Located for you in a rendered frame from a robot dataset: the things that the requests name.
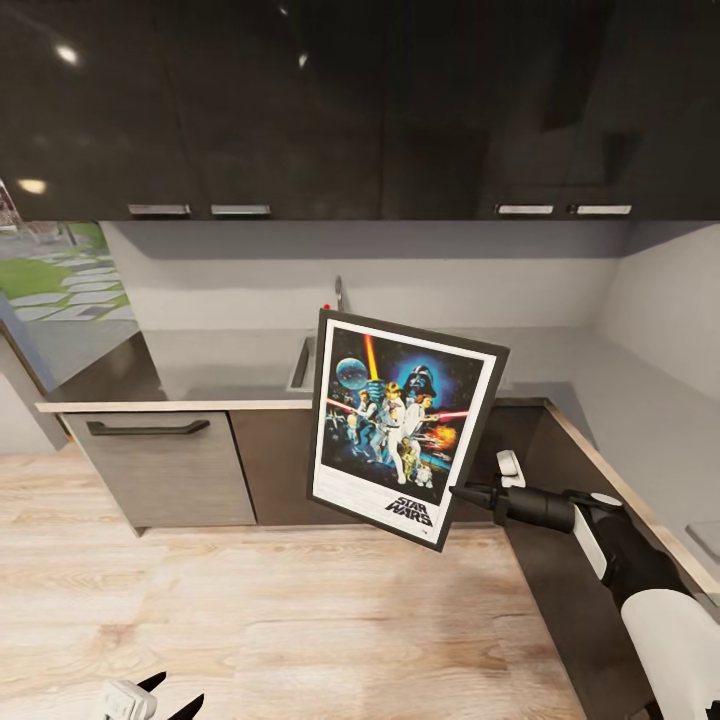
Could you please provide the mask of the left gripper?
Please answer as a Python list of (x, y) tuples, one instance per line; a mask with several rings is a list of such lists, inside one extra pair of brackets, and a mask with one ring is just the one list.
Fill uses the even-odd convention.
[[(156, 675), (153, 675), (152, 677), (139, 683), (138, 686), (144, 688), (144, 690), (147, 690), (147, 692), (151, 693), (154, 689), (157, 688), (158, 685), (160, 685), (166, 679), (166, 675), (166, 673), (157, 673)], [(201, 707), (203, 706), (203, 701), (204, 693), (202, 695), (199, 695), (199, 697), (197, 697), (197, 699), (195, 699), (194, 701), (191, 701), (191, 703), (185, 705), (185, 707), (183, 707), (178, 713), (175, 713), (167, 720), (193, 720), (193, 717), (199, 712), (199, 709), (201, 709)]]

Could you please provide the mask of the poster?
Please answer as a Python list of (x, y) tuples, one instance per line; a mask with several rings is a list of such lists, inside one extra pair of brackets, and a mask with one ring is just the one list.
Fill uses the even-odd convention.
[(306, 498), (442, 553), (511, 348), (319, 314)]

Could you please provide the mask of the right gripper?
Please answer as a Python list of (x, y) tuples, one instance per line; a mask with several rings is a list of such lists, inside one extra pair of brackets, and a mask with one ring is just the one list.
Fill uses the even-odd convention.
[(506, 518), (543, 526), (547, 518), (545, 490), (533, 486), (503, 487), (501, 473), (495, 473), (493, 484), (467, 482), (463, 487), (449, 486), (448, 491), (475, 505), (493, 510), (496, 526), (506, 525)]

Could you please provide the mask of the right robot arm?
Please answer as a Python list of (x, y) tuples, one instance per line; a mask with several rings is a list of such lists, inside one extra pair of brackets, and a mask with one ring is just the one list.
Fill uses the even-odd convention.
[(720, 720), (720, 625), (681, 581), (675, 562), (602, 493), (525, 485), (514, 451), (497, 453), (493, 484), (448, 491), (506, 518), (574, 533), (636, 647), (664, 720)]

